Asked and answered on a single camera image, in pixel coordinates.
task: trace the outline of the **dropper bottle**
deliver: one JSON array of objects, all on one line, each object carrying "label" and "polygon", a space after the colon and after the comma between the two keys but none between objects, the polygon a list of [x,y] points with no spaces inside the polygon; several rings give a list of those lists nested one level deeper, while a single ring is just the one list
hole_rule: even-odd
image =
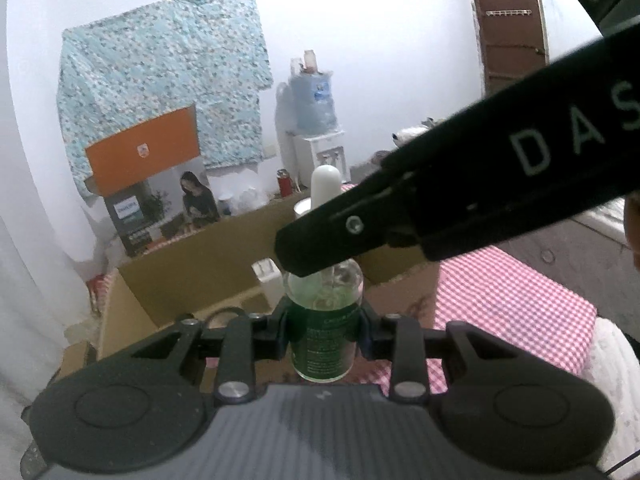
[{"label": "dropper bottle", "polygon": [[[311,208],[341,193],[342,177],[334,166],[319,166],[311,176]],[[290,300],[287,335],[293,367],[304,379],[329,383],[343,378],[355,358],[363,275],[354,260],[345,260],[299,278],[284,275]]]}]

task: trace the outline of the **blue floral cloth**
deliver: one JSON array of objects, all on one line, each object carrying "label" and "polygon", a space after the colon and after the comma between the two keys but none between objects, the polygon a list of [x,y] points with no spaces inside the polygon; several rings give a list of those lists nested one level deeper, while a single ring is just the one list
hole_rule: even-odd
[{"label": "blue floral cloth", "polygon": [[82,196],[84,149],[196,105],[207,168],[262,160],[258,92],[273,84],[255,0],[167,0],[65,30],[58,113]]}]

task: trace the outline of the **bottle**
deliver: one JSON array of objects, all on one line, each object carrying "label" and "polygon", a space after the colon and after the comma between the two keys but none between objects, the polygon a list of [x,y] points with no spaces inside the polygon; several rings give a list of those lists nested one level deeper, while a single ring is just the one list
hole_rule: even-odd
[{"label": "bottle", "polygon": [[[311,176],[311,207],[341,193],[334,166],[319,166]],[[343,378],[355,358],[364,279],[360,266],[346,260],[310,276],[284,275],[289,299],[287,336],[293,367],[304,379],[329,383]]]},{"label": "bottle", "polygon": [[296,69],[300,58],[292,60],[289,86],[293,94],[296,116],[294,135],[315,136],[338,127],[334,98],[331,94],[331,72],[319,72],[316,54],[305,50],[305,65]]}]

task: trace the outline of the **wooden door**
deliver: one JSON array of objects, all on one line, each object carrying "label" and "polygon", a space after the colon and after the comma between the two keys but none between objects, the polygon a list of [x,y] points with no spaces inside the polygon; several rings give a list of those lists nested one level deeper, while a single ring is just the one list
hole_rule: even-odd
[{"label": "wooden door", "polygon": [[546,64],[538,0],[474,0],[487,94]]}]

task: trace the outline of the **woman on box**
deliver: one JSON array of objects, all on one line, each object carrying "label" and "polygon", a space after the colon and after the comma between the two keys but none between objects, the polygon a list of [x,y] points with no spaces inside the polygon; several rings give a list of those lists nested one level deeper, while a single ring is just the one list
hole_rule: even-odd
[{"label": "woman on box", "polygon": [[191,171],[185,171],[182,174],[180,186],[184,192],[182,197],[184,210],[195,227],[203,227],[220,218],[213,193]]}]

